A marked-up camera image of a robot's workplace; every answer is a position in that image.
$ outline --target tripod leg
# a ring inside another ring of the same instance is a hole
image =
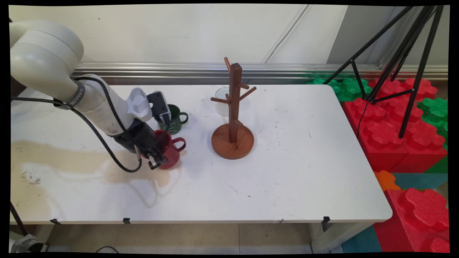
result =
[[[389,76],[391,71],[393,70],[393,68],[396,65],[396,63],[400,60],[402,54],[407,49],[407,46],[411,42],[412,38],[414,37],[418,27],[423,24],[423,21],[426,19],[426,17],[428,17],[430,15],[430,13],[432,12],[433,8],[435,8],[435,7],[434,6],[424,6],[422,8],[420,14],[418,15],[418,17],[414,21],[413,25],[409,29],[408,33],[406,34],[405,38],[401,42],[400,46],[397,48],[397,51],[392,56],[391,60],[388,62],[388,64],[384,68],[383,72],[381,73],[381,76],[380,76],[380,78],[378,80],[378,83],[376,83],[375,87],[373,88],[373,90],[371,91],[371,93],[369,95],[369,99],[370,100],[376,98],[376,94],[378,93],[378,91],[381,88],[381,86],[384,84],[385,80],[387,79],[387,77]]]
[[[346,68],[350,63],[351,60],[355,60],[360,54],[362,54],[371,44],[373,44],[376,40],[379,39],[381,35],[383,35],[392,25],[394,25],[400,18],[402,18],[409,10],[413,8],[412,6],[407,6],[405,7],[397,16],[395,16],[388,24],[386,24],[373,38],[370,39],[363,47],[361,47],[349,60],[347,60],[332,76],[330,76],[326,81],[324,81],[324,84],[329,83],[333,78],[335,78],[339,73],[341,73],[344,68]]]
[[[403,54],[402,56],[402,59],[400,59],[400,62],[398,63],[397,65],[397,68],[395,69],[395,71],[393,72],[392,74],[392,77],[391,77],[391,82],[393,82],[395,80],[395,78],[397,77],[398,75],[398,72],[400,71],[400,69],[402,69],[402,66],[403,66],[403,63],[405,63],[405,60],[409,54],[409,52],[411,51],[411,49],[413,48],[414,44],[416,43],[416,40],[418,39],[419,37],[419,34],[421,34],[421,31],[422,29],[424,28],[425,24],[427,23],[428,20],[430,20],[430,18],[432,17],[432,15],[435,13],[435,11],[433,11],[429,17],[423,22],[423,24],[421,26],[418,27],[416,33],[415,33],[415,36],[412,38],[411,42],[408,44],[408,47],[405,51],[405,53]]]
[[[429,53],[432,48],[432,43],[435,38],[435,33],[437,33],[438,24],[440,23],[440,18],[442,16],[443,6],[437,6],[435,11],[435,16],[433,18],[432,26],[429,31],[429,36],[425,43],[424,52],[422,53],[421,62],[419,63],[418,73],[416,74],[416,79],[414,80],[413,92],[409,97],[408,105],[406,107],[405,116],[403,117],[402,126],[400,128],[400,133],[398,134],[399,138],[403,138],[405,135],[406,126],[408,125],[409,116],[411,115],[411,110],[413,109],[414,101],[416,99],[416,93],[419,89],[419,84],[421,83],[421,77],[424,73],[425,65],[427,59],[429,58]]]

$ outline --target wooden base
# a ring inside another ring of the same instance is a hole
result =
[[[239,159],[249,154],[255,139],[249,128],[238,126],[237,142],[230,143],[230,124],[226,123],[215,129],[212,146],[215,152],[227,159]]]

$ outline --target table leg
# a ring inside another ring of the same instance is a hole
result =
[[[311,243],[313,253],[326,253],[362,232],[373,223],[334,223]]]

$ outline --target floor tile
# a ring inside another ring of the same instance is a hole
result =
[[[309,254],[308,224],[240,224],[241,254]]]
[[[120,253],[238,254],[238,224],[126,224]]]
[[[121,225],[55,225],[48,239],[48,252],[95,252],[114,246]],[[112,253],[110,248],[99,252]]]

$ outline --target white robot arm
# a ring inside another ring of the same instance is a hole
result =
[[[163,94],[155,91],[155,94],[147,97],[142,89],[135,88],[125,101],[97,75],[86,74],[72,80],[70,75],[83,57],[83,52],[79,37],[60,24],[42,20],[10,23],[10,66],[14,79],[78,110],[131,152],[138,147],[142,155],[152,157],[155,151],[147,148],[155,142],[154,132],[151,133],[151,128],[145,122],[153,115],[170,121],[170,111]],[[147,130],[147,136],[144,134],[139,138],[131,133],[126,135],[126,132],[139,131],[139,128],[141,132]],[[129,140],[133,138],[136,138],[136,142]]]

